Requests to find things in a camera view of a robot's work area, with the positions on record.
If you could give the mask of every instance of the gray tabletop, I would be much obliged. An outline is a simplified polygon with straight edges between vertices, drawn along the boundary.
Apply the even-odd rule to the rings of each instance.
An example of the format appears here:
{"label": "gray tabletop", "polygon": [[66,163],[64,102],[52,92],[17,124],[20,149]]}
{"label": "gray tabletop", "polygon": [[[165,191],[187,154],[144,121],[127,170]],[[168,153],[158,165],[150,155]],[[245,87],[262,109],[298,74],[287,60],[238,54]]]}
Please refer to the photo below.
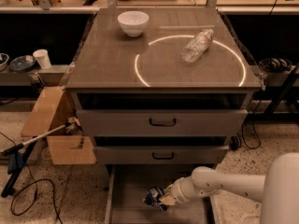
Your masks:
{"label": "gray tabletop", "polygon": [[[126,35],[118,24],[126,10],[133,9],[99,11],[68,89],[260,88],[214,7],[139,8],[149,14],[149,27],[139,37]],[[195,63],[184,62],[182,48],[205,28],[213,29],[213,43]]]}

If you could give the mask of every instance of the floor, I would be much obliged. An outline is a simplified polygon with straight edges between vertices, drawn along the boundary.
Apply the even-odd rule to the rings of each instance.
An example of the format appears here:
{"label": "floor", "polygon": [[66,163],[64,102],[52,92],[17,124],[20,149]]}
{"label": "floor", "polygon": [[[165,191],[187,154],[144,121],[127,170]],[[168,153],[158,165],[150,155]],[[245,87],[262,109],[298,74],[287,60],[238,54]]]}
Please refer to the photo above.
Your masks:
{"label": "floor", "polygon": [[[34,99],[19,99],[7,105],[0,105],[0,132],[17,144],[25,141],[20,137],[20,133],[34,103]],[[248,149],[242,142],[241,148],[228,152],[217,167],[219,171],[264,175],[271,162],[279,155],[299,152],[298,120],[254,120],[253,124],[254,126],[251,120],[244,123],[243,136],[248,146],[256,147],[258,140],[254,134],[254,127],[261,140],[261,146],[257,149]],[[11,146],[13,146],[12,142],[0,134],[0,151]],[[100,164],[53,165],[47,153],[43,151],[45,147],[47,144],[43,140],[38,141],[28,164],[35,180],[48,178],[54,183],[55,203],[61,221],[63,223],[104,223],[109,182],[105,166]],[[6,164],[0,165],[0,172],[2,191],[9,179]],[[15,194],[32,182],[29,169],[25,167],[14,186]],[[0,198],[1,224],[59,223],[54,212],[53,190],[50,182],[40,181],[37,186],[36,202],[21,216],[15,216],[10,211],[14,196]],[[35,190],[36,185],[32,185],[15,199],[13,207],[17,214],[31,204]],[[258,223],[261,210],[259,203],[223,191],[212,198],[212,204],[217,224]]]}

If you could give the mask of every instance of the white cup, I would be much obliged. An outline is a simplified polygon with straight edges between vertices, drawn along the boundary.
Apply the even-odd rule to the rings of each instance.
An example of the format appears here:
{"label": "white cup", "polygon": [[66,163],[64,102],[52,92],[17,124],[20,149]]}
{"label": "white cup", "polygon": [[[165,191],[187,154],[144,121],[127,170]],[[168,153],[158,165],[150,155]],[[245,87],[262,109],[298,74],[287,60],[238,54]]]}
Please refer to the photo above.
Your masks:
{"label": "white cup", "polygon": [[38,49],[34,52],[33,55],[42,69],[50,68],[51,66],[50,59],[49,59],[48,51],[46,49]]}

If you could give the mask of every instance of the clear plastic bottle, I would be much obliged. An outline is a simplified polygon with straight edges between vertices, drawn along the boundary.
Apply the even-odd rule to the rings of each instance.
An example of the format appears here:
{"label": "clear plastic bottle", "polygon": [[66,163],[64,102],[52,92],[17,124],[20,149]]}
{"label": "clear plastic bottle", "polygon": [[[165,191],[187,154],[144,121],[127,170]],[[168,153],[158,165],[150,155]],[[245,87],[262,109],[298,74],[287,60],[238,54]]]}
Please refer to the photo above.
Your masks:
{"label": "clear plastic bottle", "polygon": [[187,63],[194,63],[209,47],[213,41],[212,29],[202,30],[183,48],[181,57]]}

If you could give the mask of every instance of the white bowl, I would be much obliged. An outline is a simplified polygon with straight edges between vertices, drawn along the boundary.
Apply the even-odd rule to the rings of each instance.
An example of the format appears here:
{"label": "white bowl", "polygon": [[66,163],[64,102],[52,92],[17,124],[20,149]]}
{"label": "white bowl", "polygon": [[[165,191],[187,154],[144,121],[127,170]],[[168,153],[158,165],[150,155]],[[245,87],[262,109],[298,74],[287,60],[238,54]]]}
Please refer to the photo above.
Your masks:
{"label": "white bowl", "polygon": [[129,36],[135,37],[143,33],[149,24],[149,15],[142,11],[126,11],[118,17],[121,29]]}
{"label": "white bowl", "polygon": [[3,71],[7,68],[9,56],[5,53],[0,53],[0,71]]}

